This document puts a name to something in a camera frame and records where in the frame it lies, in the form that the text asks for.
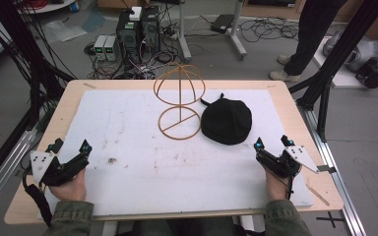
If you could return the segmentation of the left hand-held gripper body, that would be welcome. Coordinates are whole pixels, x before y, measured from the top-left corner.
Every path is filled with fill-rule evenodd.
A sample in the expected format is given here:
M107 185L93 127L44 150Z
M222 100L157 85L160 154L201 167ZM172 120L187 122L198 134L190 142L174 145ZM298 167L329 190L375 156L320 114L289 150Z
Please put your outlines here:
M61 163L53 153L31 151L33 180L46 186L61 186L69 182L89 164L89 155L88 151L80 152L68 162Z

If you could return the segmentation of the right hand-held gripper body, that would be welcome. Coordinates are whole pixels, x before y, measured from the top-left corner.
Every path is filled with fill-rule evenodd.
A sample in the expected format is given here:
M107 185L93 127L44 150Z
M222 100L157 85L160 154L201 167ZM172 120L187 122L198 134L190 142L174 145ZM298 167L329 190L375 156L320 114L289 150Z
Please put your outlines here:
M263 154L256 153L256 159L266 169L281 178L296 176L302 167L316 174L320 172L304 146L285 147L280 156L274 156L264 150Z

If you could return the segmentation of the person's left hand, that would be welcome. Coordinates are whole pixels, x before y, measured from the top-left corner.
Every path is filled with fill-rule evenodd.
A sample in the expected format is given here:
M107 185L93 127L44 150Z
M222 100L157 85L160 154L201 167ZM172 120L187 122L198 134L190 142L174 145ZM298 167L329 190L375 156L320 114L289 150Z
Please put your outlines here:
M50 192L60 201L83 202L86 199L86 170L82 169L71 181L61 186L50 186Z

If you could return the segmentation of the person's right hand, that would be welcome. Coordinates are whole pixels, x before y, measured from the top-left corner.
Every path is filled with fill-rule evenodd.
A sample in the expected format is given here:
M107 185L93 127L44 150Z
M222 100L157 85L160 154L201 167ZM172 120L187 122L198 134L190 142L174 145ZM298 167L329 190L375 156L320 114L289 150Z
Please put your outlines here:
M271 201L286 200L288 191L288 179L278 178L273 172L265 170L266 188Z

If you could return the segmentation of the black hat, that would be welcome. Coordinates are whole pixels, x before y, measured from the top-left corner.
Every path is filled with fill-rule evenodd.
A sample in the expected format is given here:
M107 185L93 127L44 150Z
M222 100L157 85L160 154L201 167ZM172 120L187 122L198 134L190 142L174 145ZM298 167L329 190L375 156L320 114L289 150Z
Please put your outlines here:
M252 112L241 100L224 97L214 102L204 99L206 106L201 116L201 131L209 139L223 145L238 145L244 142L251 131Z

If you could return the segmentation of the grey tape tab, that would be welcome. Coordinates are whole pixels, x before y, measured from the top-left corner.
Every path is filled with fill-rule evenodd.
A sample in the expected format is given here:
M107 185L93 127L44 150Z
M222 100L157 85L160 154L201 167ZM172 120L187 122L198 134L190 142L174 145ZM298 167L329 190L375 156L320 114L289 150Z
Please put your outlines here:
M329 172L330 174L337 172L337 169L334 166L330 167L329 165L319 165L317 166L317 169L320 172Z

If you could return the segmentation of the tan tape strip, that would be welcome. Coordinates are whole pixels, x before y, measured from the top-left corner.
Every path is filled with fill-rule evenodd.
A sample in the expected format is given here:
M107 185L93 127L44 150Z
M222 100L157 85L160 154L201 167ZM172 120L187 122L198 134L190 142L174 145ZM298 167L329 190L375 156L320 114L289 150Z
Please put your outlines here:
M324 203L326 206L330 206L330 203L321 195L319 194L314 188L312 188L311 186L309 186L308 184L306 184L306 187L308 188L308 190L313 193L322 203Z

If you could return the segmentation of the white foam mat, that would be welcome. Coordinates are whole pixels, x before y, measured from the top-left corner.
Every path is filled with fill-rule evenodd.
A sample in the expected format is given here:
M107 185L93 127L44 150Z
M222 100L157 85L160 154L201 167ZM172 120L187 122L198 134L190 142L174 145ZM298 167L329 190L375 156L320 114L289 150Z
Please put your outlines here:
M170 213L207 213L261 209L268 197L265 173L253 148L263 141L279 155L284 128L265 89L210 89L205 99L220 96L243 101L252 112L252 128L241 144L226 146L197 132L196 119L166 137L158 117L172 124L179 116L167 105L176 90L93 89L81 97L59 152L66 162L83 142L93 150L86 170L87 199L94 216L126 218Z

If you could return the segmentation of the white low platform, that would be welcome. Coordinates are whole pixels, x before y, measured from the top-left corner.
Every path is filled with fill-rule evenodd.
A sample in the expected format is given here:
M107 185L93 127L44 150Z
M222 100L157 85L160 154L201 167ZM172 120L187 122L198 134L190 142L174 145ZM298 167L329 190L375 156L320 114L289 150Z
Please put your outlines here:
M326 60L323 55L323 46L329 39L325 36L320 43L317 52L313 56L313 61L320 68ZM355 73L351 72L346 66L342 66L332 80L332 87L335 89L364 89L364 85L355 77Z

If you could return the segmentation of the wooden hat stand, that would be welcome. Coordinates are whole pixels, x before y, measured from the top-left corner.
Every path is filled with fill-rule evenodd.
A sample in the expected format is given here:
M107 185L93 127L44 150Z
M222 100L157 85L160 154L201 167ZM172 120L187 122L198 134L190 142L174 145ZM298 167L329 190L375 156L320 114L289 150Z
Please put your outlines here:
M166 105L157 119L160 132L176 141L189 140L201 130L201 115L194 105L201 101L207 86L197 67L173 63L153 85L155 97Z

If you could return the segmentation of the grey power supply unit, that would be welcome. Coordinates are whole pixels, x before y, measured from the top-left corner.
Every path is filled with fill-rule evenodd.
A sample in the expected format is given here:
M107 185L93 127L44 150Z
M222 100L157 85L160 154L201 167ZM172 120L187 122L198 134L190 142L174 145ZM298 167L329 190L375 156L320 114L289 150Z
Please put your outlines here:
M115 61L118 57L119 48L114 35L109 35L104 44L104 52L107 61Z
M94 43L94 52L98 61L104 61L106 59L106 56L103 50L106 40L107 40L106 35L99 35Z

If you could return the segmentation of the black device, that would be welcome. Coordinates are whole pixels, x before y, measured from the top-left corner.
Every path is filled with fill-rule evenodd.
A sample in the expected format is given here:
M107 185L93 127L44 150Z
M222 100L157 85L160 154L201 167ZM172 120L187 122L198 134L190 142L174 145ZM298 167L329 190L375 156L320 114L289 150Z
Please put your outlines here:
M370 58L357 70L356 79L368 89L378 88L378 61Z

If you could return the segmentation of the clear plastic sheet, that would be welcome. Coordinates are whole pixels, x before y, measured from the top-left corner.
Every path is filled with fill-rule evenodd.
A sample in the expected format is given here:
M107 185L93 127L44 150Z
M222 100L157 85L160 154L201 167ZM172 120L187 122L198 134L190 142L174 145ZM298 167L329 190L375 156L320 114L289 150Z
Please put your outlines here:
M42 27L42 29L42 38L49 43L56 41L69 41L87 33L85 30L78 26L69 28L62 21L53 21L47 23Z

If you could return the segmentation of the black computer tower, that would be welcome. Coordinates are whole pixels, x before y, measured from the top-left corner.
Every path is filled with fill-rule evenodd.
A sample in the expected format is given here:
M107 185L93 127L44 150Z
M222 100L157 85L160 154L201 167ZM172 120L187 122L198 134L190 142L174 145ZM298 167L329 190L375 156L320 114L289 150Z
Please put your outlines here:
M130 14L130 10L125 10L119 15L116 34L122 55L134 63L140 63L141 23L139 21L131 21Z
M146 49L152 53L157 53L160 50L158 14L159 7L151 6L143 10L141 18Z

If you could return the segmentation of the black flat box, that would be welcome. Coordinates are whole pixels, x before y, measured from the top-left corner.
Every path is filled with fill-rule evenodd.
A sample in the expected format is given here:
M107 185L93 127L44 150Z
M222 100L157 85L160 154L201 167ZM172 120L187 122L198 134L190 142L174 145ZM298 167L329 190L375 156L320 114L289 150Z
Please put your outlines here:
M211 25L211 30L218 33L225 33L231 26L234 16L231 14L219 15Z

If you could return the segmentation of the white round table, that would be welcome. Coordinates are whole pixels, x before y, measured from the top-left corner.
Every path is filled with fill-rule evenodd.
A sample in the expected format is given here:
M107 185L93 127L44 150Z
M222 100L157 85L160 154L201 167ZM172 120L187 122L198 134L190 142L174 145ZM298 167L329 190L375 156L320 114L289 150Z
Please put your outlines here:
M41 14L60 10L74 4L76 0L24 0L18 7L19 13Z

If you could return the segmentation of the white box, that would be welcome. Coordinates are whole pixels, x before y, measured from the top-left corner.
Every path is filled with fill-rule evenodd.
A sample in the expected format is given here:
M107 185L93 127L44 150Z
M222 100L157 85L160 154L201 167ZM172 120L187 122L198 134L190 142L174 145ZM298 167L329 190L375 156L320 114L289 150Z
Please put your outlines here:
M142 8L139 6L134 6L131 8L131 13L129 15L129 20L130 21L140 21L142 16Z

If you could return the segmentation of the aluminium rail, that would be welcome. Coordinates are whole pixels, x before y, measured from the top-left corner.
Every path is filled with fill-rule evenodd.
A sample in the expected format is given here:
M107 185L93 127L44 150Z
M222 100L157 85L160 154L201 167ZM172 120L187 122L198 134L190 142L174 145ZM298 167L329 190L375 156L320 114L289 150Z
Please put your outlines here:
M340 169L338 168L334 156L332 155L330 147L328 143L324 142L321 136L317 133L317 116L312 110L307 111L302 107L299 107L298 110L302 115L305 124L307 125L309 133L322 157L324 164L335 169L335 171L331 173L331 177L343 201L343 207L340 210L340 213L345 220L349 235L367 236L358 213L353 205L352 199L347 191L347 187L342 178Z
M3 145L3 150L0 151L0 193L19 166L22 158L32 147L36 135L37 128L25 130L18 138L10 141L8 145Z

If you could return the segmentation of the black metal frame post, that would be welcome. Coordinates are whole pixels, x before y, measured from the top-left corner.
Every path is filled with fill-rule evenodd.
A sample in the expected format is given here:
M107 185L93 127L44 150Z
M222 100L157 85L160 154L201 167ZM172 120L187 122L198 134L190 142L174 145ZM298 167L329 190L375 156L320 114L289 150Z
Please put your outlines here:
M325 127L331 82L377 18L378 0L363 0L318 72L288 89L290 93L306 89L304 95L296 101L296 104L306 111L312 110L317 99L320 99L316 131L323 142L326 141Z
M76 77L70 70L60 70L55 62L44 56L33 36L34 31L42 39L50 58L58 58L49 46L41 24L29 19L26 3L27 0L0 0L0 43L30 86L28 117L31 127L40 120L41 108L54 108L65 90L64 84Z

